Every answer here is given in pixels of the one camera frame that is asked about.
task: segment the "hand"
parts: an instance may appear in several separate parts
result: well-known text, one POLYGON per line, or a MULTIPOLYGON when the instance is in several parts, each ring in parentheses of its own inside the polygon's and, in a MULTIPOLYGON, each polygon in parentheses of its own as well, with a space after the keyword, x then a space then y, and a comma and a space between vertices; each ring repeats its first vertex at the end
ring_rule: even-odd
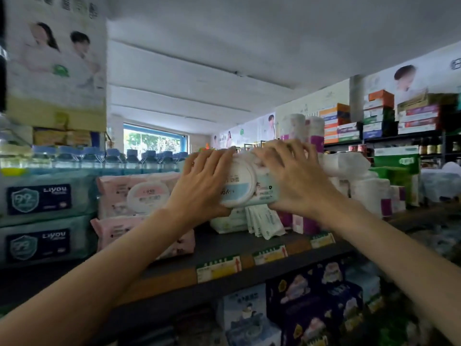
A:
POLYGON ((205 150, 190 155, 165 209, 181 221, 184 230, 231 214, 221 205, 221 191, 229 174, 234 148, 205 150))
POLYGON ((298 139, 273 140, 253 149, 253 153, 280 187, 279 200, 269 204, 270 209, 326 224, 331 207, 345 200, 320 167, 314 145, 302 144, 298 139))

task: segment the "pink wet wipes pack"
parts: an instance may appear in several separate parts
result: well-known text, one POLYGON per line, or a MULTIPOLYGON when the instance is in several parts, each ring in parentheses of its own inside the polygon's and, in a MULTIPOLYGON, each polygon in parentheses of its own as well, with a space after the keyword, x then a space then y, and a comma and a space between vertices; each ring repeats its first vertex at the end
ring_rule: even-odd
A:
MULTIPOLYGON (((118 216, 105 220, 93 219, 91 225, 98 235, 98 251, 107 247, 147 218, 145 215, 118 216)), ((177 255, 192 254, 195 249, 194 230, 190 230, 166 249, 157 260, 177 255)))
POLYGON ((165 205, 180 176, 171 172, 99 177, 98 217, 149 214, 165 205))

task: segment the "red arrow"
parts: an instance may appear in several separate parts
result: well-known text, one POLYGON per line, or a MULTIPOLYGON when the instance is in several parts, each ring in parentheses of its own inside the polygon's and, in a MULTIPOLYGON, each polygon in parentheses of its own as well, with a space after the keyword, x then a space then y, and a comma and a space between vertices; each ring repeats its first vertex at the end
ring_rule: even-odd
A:
POLYGON ((237 272, 240 272, 240 261, 238 260, 238 257, 235 258, 235 265, 237 266, 237 272))

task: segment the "shield logo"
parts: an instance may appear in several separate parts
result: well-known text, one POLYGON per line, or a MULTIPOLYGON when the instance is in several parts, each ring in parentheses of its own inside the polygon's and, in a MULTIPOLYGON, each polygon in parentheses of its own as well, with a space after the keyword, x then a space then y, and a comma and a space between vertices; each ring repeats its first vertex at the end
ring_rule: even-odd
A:
POLYGON ((23 235, 10 242, 10 254, 16 260, 29 260, 37 251, 38 239, 23 235))
POLYGON ((11 205, 22 213, 31 212, 38 206, 39 192, 29 188, 11 193, 11 205))

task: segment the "white ceiling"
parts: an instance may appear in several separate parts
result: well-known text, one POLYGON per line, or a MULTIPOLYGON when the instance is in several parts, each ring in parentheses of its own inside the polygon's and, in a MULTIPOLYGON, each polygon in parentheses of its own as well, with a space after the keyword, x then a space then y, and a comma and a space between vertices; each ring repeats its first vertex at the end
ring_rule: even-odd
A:
POLYGON ((461 40, 459 0, 112 2, 109 113, 189 133, 461 40))

